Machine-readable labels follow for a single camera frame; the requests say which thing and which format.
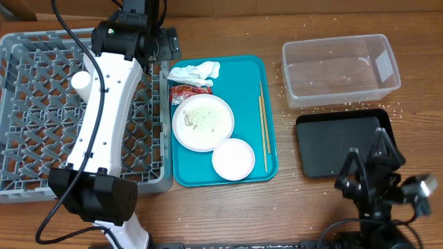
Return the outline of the white paper cup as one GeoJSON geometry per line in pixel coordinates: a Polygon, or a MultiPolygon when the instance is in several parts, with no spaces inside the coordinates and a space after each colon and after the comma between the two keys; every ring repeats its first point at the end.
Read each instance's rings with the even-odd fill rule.
{"type": "Polygon", "coordinates": [[[92,78],[88,71],[79,71],[71,78],[71,86],[84,102],[89,101],[91,92],[92,78]]]}

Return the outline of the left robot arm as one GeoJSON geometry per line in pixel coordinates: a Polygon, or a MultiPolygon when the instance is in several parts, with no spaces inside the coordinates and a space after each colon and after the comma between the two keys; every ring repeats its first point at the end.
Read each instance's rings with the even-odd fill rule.
{"type": "Polygon", "coordinates": [[[138,186],[122,178],[121,147],[134,91],[153,63],[181,57],[175,28],[163,26],[165,1],[126,0],[99,23],[83,52],[93,69],[86,79],[87,108],[63,168],[48,185],[65,207],[100,230],[114,248],[151,248],[135,213],[138,186]]]}

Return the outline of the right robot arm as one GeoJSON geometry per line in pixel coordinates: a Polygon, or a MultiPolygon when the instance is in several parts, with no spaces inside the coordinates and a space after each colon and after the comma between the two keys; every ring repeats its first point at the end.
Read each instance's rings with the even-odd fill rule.
{"type": "Polygon", "coordinates": [[[400,232],[400,222],[392,220],[394,204],[408,204],[399,186],[397,170],[406,159],[393,145],[384,128],[377,128],[366,159],[357,148],[350,148],[334,184],[346,199],[354,201],[359,212],[358,232],[339,232],[333,248],[412,248],[400,232]]]}

